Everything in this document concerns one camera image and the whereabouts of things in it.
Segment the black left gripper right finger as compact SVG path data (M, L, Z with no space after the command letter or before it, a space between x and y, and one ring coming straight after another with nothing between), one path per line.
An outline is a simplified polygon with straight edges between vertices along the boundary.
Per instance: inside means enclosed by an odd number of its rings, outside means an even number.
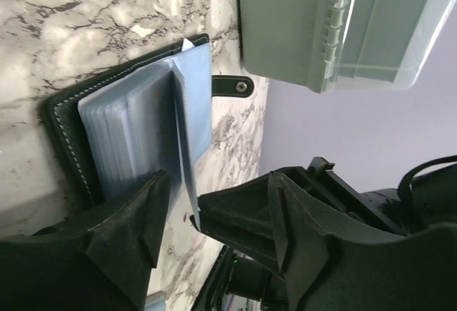
M456 226L400 236L268 177L278 268L291 310L454 310Z

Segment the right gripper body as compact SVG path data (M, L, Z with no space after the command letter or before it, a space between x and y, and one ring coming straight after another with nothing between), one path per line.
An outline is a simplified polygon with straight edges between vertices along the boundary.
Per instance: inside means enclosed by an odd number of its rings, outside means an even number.
M413 207L399 198L395 188L359 193L333 171L322 157L312 159L308 173L328 191L324 200L342 213L389 233L408 236L425 228Z

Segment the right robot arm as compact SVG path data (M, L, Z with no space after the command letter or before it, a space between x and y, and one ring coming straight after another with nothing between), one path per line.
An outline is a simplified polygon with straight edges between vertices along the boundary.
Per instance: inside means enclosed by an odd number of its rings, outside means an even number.
M367 193L315 157L202 195L192 221L247 256L228 289L266 310L456 308L455 156Z

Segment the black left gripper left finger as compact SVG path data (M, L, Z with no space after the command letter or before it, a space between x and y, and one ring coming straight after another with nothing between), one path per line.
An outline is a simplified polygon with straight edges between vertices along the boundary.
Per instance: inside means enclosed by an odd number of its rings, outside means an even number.
M143 310L170 194L170 176L158 171L74 218L2 238L1 308Z

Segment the black card holder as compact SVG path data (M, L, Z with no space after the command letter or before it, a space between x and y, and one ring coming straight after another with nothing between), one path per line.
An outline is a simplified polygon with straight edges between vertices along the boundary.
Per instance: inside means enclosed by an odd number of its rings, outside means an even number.
M171 197L198 210L194 167L209 149L215 97L247 98L246 76L215 76L207 34L192 36L65 88L40 115L85 208L119 197L158 170Z

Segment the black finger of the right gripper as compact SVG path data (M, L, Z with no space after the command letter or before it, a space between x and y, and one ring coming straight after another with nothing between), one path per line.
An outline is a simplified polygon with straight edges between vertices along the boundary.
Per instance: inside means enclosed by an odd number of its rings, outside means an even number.
M271 272L309 272L308 258L292 260L298 248L296 212L277 195L277 204L268 200L268 177L265 174L235 188L202 195L199 198L201 233L253 258ZM284 266L278 262L273 232L281 226L288 241Z

